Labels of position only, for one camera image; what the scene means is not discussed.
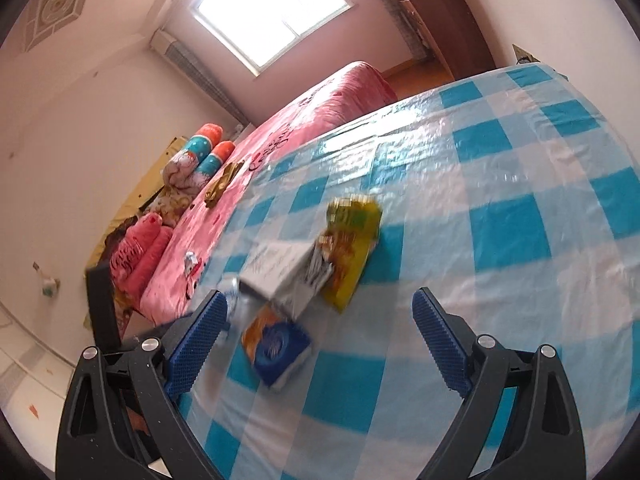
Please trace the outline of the person's left hand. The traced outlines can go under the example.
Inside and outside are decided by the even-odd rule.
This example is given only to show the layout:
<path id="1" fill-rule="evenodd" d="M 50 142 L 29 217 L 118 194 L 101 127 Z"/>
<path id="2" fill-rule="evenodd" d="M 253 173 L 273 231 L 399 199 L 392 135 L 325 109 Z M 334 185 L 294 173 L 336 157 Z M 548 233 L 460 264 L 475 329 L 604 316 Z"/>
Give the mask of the person's left hand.
<path id="1" fill-rule="evenodd" d="M 148 425 L 146 424 L 146 421 L 142 415 L 137 413 L 132 408 L 127 408 L 127 414 L 131 427 L 134 431 L 142 431 L 147 436 L 150 435 Z"/>

